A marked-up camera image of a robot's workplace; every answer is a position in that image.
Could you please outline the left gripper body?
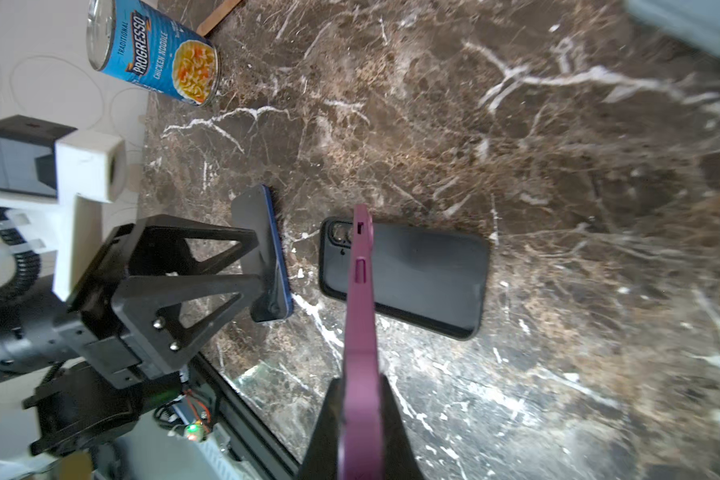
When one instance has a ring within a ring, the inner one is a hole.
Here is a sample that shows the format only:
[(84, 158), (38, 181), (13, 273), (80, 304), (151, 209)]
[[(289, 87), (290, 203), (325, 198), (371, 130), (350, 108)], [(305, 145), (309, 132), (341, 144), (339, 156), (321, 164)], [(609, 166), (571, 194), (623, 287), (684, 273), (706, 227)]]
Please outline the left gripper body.
[(83, 359), (118, 389), (144, 380), (140, 359), (112, 312), (102, 319), (71, 311), (48, 289), (0, 307), (0, 383), (54, 364)]

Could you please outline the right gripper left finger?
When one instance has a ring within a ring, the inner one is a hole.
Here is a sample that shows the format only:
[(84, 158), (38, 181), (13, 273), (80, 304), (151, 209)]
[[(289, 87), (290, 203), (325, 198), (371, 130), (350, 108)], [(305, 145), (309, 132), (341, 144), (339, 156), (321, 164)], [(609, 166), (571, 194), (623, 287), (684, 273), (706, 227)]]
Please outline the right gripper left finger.
[(306, 454), (296, 474), (299, 480), (336, 480), (342, 380), (333, 379), (324, 397)]

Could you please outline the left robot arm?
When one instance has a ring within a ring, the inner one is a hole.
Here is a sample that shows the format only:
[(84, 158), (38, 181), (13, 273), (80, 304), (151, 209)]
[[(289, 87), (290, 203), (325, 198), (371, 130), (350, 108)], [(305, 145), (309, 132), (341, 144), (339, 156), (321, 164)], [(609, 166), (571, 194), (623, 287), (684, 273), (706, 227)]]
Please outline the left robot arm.
[(257, 322), (292, 310), (273, 202), (255, 186), (233, 224), (155, 215), (114, 228), (67, 300), (22, 253), (0, 287), (0, 383), (46, 376), (31, 456), (63, 457), (109, 442), (184, 391), (181, 370), (240, 312)]

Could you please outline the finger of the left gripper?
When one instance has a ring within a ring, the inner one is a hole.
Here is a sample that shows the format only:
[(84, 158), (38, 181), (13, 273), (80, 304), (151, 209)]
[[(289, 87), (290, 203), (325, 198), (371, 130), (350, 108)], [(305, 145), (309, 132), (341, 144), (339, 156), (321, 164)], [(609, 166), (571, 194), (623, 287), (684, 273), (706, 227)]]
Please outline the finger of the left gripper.
[[(174, 373), (238, 313), (264, 293), (257, 275), (132, 276), (115, 290), (112, 309), (127, 328), (128, 346), (148, 378)], [(188, 325), (187, 303), (220, 296), (224, 303)]]
[(260, 246), (252, 229), (160, 214), (114, 228), (83, 276), (83, 304), (105, 305), (118, 289), (156, 294), (170, 305), (260, 291), (258, 274), (223, 275)]

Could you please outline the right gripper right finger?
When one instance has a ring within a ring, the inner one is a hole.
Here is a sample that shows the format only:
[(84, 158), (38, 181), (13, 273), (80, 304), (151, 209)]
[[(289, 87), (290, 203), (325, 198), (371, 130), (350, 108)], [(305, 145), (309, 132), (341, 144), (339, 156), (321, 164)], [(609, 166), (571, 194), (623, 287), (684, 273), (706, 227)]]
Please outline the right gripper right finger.
[(411, 448), (389, 380), (381, 376), (384, 479), (424, 480)]

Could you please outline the light blue case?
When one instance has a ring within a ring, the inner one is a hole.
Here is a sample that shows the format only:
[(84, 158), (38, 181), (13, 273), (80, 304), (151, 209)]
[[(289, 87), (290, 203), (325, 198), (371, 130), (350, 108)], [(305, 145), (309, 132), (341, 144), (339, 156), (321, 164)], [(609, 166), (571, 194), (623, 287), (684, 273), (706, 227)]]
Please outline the light blue case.
[(720, 0), (627, 0), (639, 21), (720, 59)]

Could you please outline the black phone case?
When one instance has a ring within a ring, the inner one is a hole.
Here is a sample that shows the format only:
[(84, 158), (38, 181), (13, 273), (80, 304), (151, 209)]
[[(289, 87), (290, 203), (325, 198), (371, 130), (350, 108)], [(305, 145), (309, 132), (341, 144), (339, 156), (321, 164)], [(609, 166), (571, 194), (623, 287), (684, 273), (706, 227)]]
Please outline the black phone case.
[(329, 217), (321, 225), (321, 291), (350, 305), (363, 303), (359, 320), (346, 314), (346, 339), (372, 335), (375, 311), (457, 340), (479, 329), (489, 267), (487, 242), (476, 235), (403, 224), (373, 224), (373, 240), (352, 247), (358, 225)]

